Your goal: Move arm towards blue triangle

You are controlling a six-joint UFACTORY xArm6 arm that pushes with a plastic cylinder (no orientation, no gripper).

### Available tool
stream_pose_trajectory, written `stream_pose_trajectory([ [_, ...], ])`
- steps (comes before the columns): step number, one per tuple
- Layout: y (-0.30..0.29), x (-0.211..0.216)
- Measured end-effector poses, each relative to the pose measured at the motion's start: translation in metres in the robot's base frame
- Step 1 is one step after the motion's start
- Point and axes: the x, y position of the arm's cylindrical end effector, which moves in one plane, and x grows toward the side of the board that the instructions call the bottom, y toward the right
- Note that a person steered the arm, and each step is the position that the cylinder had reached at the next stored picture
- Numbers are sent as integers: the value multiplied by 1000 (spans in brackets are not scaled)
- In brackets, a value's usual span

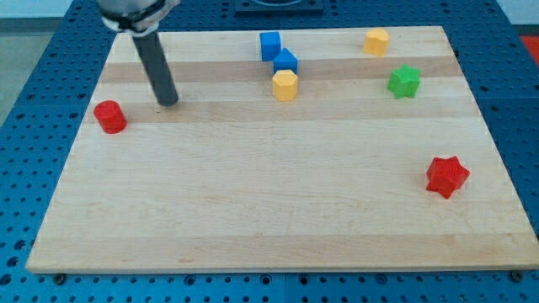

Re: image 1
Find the grey robot arm end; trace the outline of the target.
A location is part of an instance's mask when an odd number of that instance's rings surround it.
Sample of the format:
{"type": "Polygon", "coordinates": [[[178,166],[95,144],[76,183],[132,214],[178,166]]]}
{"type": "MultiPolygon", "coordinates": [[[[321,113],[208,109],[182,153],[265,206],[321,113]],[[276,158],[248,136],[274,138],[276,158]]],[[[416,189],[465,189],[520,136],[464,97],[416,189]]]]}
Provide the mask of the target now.
{"type": "Polygon", "coordinates": [[[104,24],[116,32],[147,35],[181,0],[96,0],[104,24]]]}

